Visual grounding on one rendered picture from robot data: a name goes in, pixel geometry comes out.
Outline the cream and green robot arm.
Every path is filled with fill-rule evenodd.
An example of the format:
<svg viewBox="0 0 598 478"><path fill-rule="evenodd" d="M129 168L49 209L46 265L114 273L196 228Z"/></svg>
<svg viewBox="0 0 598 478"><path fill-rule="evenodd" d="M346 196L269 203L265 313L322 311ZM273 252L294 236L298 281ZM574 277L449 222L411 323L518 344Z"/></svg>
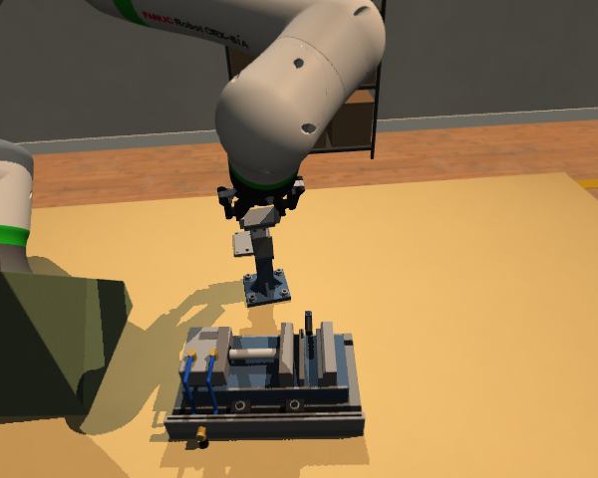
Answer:
<svg viewBox="0 0 598 478"><path fill-rule="evenodd" d="M215 128L236 191L268 205L290 192L301 161L385 50L384 22L371 0L86 1L113 17L257 58L223 89ZM33 173L31 153L0 139L0 271L33 273L26 255Z"/></svg>

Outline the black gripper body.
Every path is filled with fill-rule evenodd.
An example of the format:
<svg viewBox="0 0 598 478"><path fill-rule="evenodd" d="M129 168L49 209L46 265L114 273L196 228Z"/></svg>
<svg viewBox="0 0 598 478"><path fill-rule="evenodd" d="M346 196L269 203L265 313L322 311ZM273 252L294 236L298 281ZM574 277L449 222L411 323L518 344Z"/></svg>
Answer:
<svg viewBox="0 0 598 478"><path fill-rule="evenodd" d="M257 206L268 206L268 203L258 203L258 202L254 202L254 201L248 200L245 197L243 197L241 194L239 194L237 191L234 193L234 196L236 198L239 198L239 199L242 199L242 200L246 200L247 202L249 202L249 203L251 203L253 205L257 205ZM274 201L273 204L276 203L276 202L278 202L279 200Z"/></svg>

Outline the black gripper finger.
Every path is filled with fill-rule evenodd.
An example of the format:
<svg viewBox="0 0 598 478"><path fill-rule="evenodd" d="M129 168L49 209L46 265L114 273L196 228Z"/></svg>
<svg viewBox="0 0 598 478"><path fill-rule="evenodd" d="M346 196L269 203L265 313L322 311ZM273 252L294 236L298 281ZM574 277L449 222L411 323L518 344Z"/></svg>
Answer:
<svg viewBox="0 0 598 478"><path fill-rule="evenodd" d="M287 194L287 198L281 198L278 202L272 204L274 205L274 211L276 216L276 223L280 223L281 217L286 216L285 209L289 208L289 210L294 210L297 206L299 197L302 193L305 192L303 177L301 175L296 177L296 181L290 192Z"/></svg>
<svg viewBox="0 0 598 478"><path fill-rule="evenodd" d="M255 205L238 198L238 200L234 201L234 206L231 206L235 192L235 188L217 187L219 204L224 206L225 218L229 220L235 216L236 221L239 221L240 229L244 229L244 216Z"/></svg>

